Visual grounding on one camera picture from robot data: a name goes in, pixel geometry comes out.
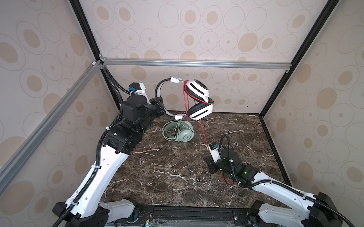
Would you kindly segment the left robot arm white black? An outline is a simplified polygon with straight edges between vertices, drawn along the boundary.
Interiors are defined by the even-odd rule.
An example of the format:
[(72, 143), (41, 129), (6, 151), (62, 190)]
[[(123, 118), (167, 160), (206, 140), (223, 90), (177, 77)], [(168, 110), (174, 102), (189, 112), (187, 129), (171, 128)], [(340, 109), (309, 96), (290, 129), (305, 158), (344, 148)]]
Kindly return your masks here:
[(101, 135), (95, 152), (95, 163), (65, 202), (57, 203), (52, 211), (58, 216), (52, 227), (63, 221), (65, 227), (104, 227), (107, 223), (132, 216), (135, 206), (129, 200), (102, 203), (100, 200), (116, 171), (125, 162), (153, 121), (165, 114), (163, 99), (148, 99), (143, 84), (132, 83), (123, 100), (123, 89), (107, 67), (101, 68), (119, 101), (119, 112)]

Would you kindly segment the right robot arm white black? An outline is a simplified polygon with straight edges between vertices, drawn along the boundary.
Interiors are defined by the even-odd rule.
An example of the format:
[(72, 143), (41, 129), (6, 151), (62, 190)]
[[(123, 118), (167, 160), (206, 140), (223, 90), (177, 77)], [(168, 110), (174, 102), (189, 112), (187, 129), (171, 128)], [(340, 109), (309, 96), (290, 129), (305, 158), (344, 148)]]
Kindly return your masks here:
[(355, 227), (337, 211), (331, 198), (303, 192), (279, 182), (254, 166), (244, 163), (231, 147), (230, 138), (223, 135), (219, 143), (207, 143), (210, 155), (204, 157), (211, 174), (220, 173), (222, 178), (232, 177), (232, 185), (268, 195), (285, 205), (276, 207), (257, 201), (248, 213), (249, 223), (277, 224), (285, 227)]

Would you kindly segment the mint green headphones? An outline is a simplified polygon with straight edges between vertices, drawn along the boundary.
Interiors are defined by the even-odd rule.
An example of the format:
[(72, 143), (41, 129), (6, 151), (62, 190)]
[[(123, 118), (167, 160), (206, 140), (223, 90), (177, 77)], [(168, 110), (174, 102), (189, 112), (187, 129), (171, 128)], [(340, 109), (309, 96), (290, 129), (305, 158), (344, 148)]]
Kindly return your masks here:
[(162, 127), (162, 135), (169, 142), (189, 142), (194, 137), (194, 128), (188, 121), (174, 120)]

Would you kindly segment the white black headphones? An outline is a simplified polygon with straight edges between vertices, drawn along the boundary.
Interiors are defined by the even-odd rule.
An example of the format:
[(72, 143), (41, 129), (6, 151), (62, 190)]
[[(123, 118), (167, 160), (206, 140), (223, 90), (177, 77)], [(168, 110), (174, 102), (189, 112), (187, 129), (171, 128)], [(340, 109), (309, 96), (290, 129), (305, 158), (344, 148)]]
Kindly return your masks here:
[(205, 86), (205, 84), (196, 79), (190, 81), (184, 81), (183, 79), (174, 77), (164, 79), (158, 83), (155, 90), (155, 97), (161, 96), (161, 88), (167, 82), (184, 84), (183, 97), (187, 107), (189, 106), (189, 98), (197, 101), (197, 103), (194, 106), (189, 107), (189, 109), (187, 109), (184, 114), (174, 115), (167, 111), (165, 108), (165, 113), (168, 117), (171, 117), (174, 120), (189, 118), (193, 121), (200, 121), (201, 119), (207, 117), (213, 112), (214, 101), (210, 98), (209, 89)]

